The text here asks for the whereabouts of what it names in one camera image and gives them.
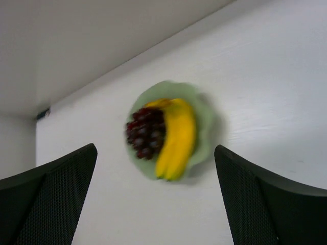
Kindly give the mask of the yellow fake banana bunch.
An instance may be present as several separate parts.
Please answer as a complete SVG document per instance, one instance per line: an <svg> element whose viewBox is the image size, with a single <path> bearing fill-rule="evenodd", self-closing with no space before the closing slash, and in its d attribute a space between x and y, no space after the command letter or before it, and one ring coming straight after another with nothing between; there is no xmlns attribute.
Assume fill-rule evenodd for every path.
<svg viewBox="0 0 327 245"><path fill-rule="evenodd" d="M163 112L166 136L156 161L156 177L179 180L193 154L197 139L197 123L193 107L185 100L158 99L146 104Z"/></svg>

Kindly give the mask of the dark red fake grapes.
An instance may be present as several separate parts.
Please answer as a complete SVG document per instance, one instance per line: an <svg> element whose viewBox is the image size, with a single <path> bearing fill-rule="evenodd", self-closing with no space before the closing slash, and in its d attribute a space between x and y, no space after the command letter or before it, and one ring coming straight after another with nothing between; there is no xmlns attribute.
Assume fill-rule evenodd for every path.
<svg viewBox="0 0 327 245"><path fill-rule="evenodd" d="M166 135L163 112L156 107L140 108L126 123L125 133L138 159L153 159L161 151Z"/></svg>

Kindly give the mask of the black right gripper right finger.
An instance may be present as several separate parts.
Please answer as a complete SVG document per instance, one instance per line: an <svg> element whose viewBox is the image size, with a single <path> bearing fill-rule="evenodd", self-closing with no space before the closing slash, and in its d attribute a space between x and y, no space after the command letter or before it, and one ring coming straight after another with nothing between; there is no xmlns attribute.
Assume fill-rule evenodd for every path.
<svg viewBox="0 0 327 245"><path fill-rule="evenodd" d="M218 145L214 152L234 244L326 244L326 190L251 163Z"/></svg>

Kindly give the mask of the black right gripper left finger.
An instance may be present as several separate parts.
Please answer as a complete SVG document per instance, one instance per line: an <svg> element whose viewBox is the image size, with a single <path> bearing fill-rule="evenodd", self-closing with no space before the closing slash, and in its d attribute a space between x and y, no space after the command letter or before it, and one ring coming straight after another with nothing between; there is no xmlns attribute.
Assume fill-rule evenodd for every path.
<svg viewBox="0 0 327 245"><path fill-rule="evenodd" d="M71 244L98 151L85 145L1 180L1 244Z"/></svg>

